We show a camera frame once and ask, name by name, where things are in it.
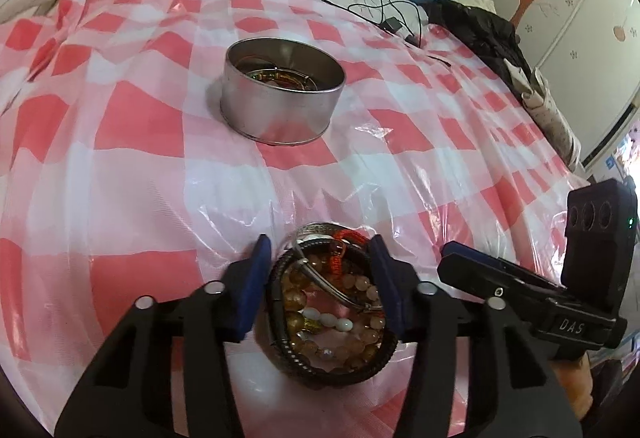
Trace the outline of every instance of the leather bracelet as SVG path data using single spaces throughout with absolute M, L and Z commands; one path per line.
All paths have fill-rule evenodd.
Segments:
M 351 368 L 337 367 L 332 371 L 316 367 L 314 365 L 314 362 L 317 363 L 315 357 L 310 360 L 308 356 L 300 352 L 300 349 L 294 349 L 296 348 L 294 343 L 300 344 L 300 339 L 297 338 L 297 335 L 292 336 L 290 333 L 290 325 L 287 325 L 287 315 L 289 318 L 293 317 L 294 319 L 299 319 L 300 315 L 295 315 L 299 313 L 297 311 L 287 311 L 286 309 L 287 300 L 283 292 L 283 280 L 287 274 L 295 270 L 297 262 L 300 261 L 299 252 L 302 252 L 307 258 L 309 256 L 329 256 L 332 253 L 332 243 L 334 241 L 325 238 L 307 240 L 298 244 L 295 249 L 288 250 L 275 263 L 267 285 L 266 299 L 268 323 L 271 331 L 271 346 L 281 359 L 280 365 L 284 370 L 310 386 L 349 386 L 363 382 L 380 372 L 391 359 L 398 345 L 396 336 L 388 329 L 382 328 L 379 330 L 380 337 L 378 338 L 380 347 L 375 354 L 370 353 L 372 348 L 369 347 L 366 361 L 356 354 L 356 357 L 348 359 L 348 364 L 351 365 Z M 345 245 L 345 262 L 353 264 L 353 267 L 362 271 L 363 275 L 370 276 L 370 258 L 366 250 L 352 243 L 344 241 L 341 243 Z M 314 326 L 314 322 L 306 320 L 305 324 L 307 323 Z M 370 330 L 371 328 L 365 328 L 365 331 L 369 332 L 367 337 L 372 335 Z

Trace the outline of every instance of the beaded bracelet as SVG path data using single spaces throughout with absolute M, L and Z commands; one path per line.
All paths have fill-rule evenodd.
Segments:
M 371 378 L 398 344 L 385 328 L 370 280 L 368 240 L 345 230 L 334 239 L 296 244 L 278 259 L 268 282 L 272 345 L 289 373 L 316 386 Z

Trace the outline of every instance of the bed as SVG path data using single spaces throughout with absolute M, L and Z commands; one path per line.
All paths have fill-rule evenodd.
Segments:
M 366 20 L 379 4 L 0 0 L 0 364 L 44 427 L 138 296 L 188 295 L 261 233 L 279 245 L 333 221 L 383 235 L 424 279 L 437 281 L 449 240 L 559 278 L 566 196 L 585 182 L 465 45 L 399 4 L 410 30 L 422 24 L 409 46 Z M 253 36 L 311 43 L 345 67 L 321 139 L 271 147 L 225 125 L 222 58 Z M 413 355 L 401 344 L 327 402 L 252 336 L 227 352 L 244 430 L 260 438 L 390 436 Z

